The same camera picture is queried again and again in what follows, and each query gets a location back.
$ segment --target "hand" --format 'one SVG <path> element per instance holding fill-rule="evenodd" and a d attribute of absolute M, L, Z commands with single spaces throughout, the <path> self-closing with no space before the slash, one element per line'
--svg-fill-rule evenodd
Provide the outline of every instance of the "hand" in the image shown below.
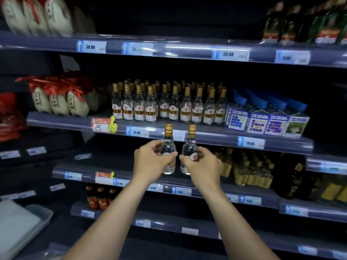
<path fill-rule="evenodd" d="M 114 123 L 115 121 L 115 116 L 111 116 L 110 118 L 110 124 L 109 124 L 109 132 L 111 133 L 116 133 L 118 129 L 118 125 Z"/>
<path fill-rule="evenodd" d="M 179 156 L 181 163 L 189 170 L 194 185 L 203 194 L 209 190 L 220 188 L 220 170 L 222 161 L 207 148 L 198 147 L 198 161 L 191 161 L 189 157 Z"/>
<path fill-rule="evenodd" d="M 165 166 L 172 162 L 178 154 L 175 151 L 167 156 L 158 156 L 155 151 L 162 143 L 162 140 L 152 140 L 134 152 L 132 179 L 146 184 L 146 188 L 160 177 Z"/>

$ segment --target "right hand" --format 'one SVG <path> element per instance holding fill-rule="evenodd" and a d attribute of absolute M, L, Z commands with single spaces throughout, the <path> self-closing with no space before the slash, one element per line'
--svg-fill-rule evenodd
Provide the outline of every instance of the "right hand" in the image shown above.
<path fill-rule="evenodd" d="M 191 161 L 189 157 L 179 156 L 181 163 L 189 170 L 194 185 L 202 193 L 220 188 L 220 170 L 222 161 L 207 148 L 198 147 L 199 160 Z"/>

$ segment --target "left hand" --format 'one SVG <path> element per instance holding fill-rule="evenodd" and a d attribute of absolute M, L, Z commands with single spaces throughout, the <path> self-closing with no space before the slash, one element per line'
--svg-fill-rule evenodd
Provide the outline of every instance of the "left hand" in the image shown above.
<path fill-rule="evenodd" d="M 152 140 L 134 152 L 132 179 L 146 184 L 146 188 L 160 177 L 165 166 L 172 162 L 178 154 L 175 151 L 167 156 L 158 156 L 155 151 L 162 143 L 162 140 Z"/>

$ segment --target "yellow thumbs up sign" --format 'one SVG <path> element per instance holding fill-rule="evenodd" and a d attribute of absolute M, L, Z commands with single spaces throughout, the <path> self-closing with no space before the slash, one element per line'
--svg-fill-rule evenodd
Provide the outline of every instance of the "yellow thumbs up sign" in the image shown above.
<path fill-rule="evenodd" d="M 116 133 L 118 129 L 118 125 L 114 123 L 115 122 L 115 116 L 111 116 L 110 118 L 110 124 L 109 124 L 109 132 Z"/>

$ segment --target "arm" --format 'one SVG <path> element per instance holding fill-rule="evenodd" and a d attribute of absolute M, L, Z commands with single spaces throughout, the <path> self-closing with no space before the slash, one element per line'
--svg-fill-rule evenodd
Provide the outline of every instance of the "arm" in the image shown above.
<path fill-rule="evenodd" d="M 198 149 L 201 159 L 197 162 L 183 155 L 179 158 L 211 210 L 229 259 L 278 260 L 220 188 L 222 162 L 208 149 Z"/>
<path fill-rule="evenodd" d="M 154 150 L 161 143 L 161 140 L 153 140 L 135 151 L 132 180 L 67 252 L 64 260 L 119 258 L 143 194 L 160 177 L 164 166 L 177 156 L 177 152 L 164 157 L 155 154 Z"/>

